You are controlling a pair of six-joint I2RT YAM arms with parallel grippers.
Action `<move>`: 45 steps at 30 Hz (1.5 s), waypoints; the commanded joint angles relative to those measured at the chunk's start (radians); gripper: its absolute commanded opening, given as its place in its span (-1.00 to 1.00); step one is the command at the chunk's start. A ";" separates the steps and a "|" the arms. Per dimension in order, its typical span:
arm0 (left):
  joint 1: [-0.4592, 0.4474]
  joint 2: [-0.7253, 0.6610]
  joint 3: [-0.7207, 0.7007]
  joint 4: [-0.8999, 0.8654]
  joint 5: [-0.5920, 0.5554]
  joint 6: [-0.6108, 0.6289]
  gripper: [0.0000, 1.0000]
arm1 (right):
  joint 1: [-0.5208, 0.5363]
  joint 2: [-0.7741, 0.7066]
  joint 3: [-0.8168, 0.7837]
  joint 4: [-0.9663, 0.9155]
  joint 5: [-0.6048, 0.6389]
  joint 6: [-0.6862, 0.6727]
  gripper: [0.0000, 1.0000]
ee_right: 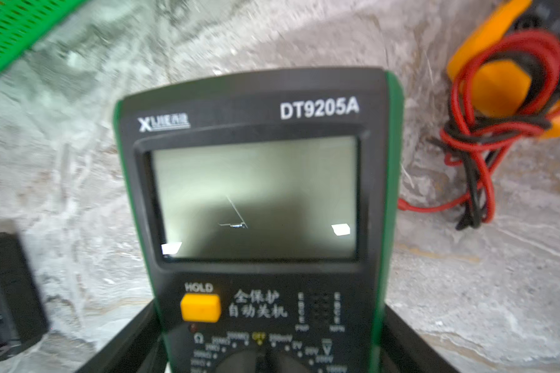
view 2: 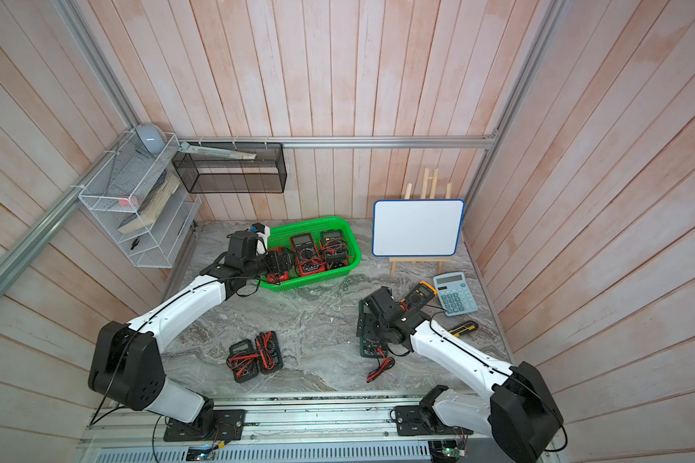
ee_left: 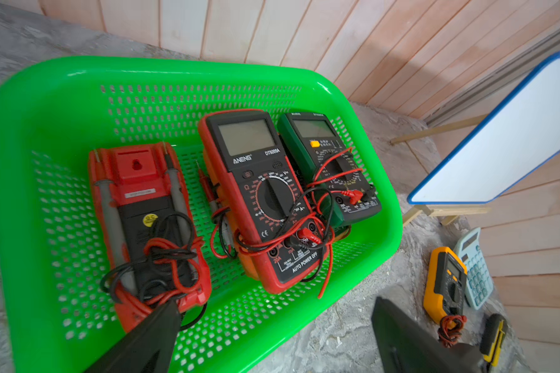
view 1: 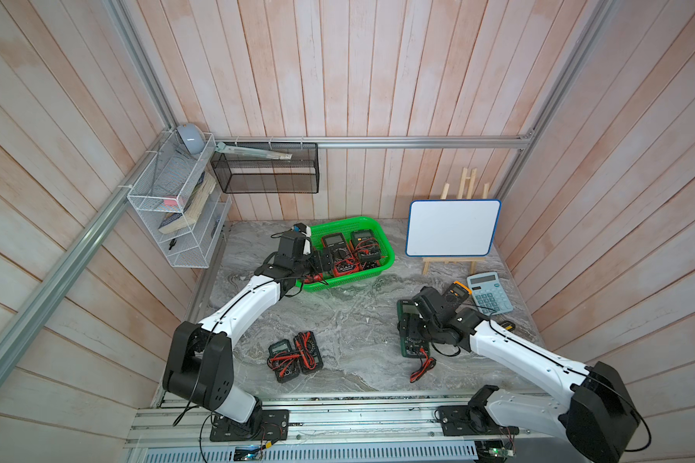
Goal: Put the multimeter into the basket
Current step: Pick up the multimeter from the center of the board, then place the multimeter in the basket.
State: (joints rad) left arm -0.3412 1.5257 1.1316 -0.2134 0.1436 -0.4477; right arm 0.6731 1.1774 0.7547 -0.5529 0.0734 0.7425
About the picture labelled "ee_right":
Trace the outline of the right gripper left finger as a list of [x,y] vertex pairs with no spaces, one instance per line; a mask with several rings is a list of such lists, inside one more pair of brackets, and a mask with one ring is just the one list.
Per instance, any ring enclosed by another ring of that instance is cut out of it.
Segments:
[[78,373],[160,373],[168,358],[155,302],[150,302]]

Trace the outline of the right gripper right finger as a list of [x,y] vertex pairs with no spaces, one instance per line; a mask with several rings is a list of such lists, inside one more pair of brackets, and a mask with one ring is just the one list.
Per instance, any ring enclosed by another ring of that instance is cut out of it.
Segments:
[[380,372],[459,373],[389,306],[384,308]]

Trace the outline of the small black multimeter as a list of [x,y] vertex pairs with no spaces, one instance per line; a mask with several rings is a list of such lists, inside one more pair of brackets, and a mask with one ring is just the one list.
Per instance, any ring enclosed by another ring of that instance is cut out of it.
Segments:
[[48,329],[19,236],[0,233],[0,361],[31,348]]

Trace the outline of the green multimeter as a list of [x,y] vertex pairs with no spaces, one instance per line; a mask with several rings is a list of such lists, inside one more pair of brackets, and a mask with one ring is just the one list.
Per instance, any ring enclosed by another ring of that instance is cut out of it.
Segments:
[[114,135],[174,372],[378,372],[404,94],[290,68],[126,96]]

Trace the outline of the yellow black multimeter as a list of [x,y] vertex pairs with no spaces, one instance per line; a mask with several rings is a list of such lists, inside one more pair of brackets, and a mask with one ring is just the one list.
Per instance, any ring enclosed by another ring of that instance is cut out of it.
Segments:
[[462,166],[465,193],[436,207],[461,206],[459,230],[496,214],[494,172],[512,146],[560,137],[560,1],[506,1],[450,58],[449,118],[434,145]]

